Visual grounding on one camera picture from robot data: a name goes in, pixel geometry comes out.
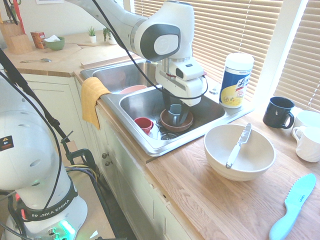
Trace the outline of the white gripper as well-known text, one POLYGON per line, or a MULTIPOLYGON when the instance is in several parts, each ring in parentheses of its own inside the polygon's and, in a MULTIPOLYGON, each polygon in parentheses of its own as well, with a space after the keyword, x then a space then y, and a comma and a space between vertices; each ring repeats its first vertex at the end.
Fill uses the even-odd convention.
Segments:
POLYGON ((162 85, 162 98, 164 107, 167 111, 171 105, 181 103, 181 112, 179 124, 183 124, 189 114, 189 107, 195 106, 201 101, 203 83, 199 77, 191 80, 183 80, 182 78, 165 76, 165 72, 157 67, 155 70, 155 80, 162 85))

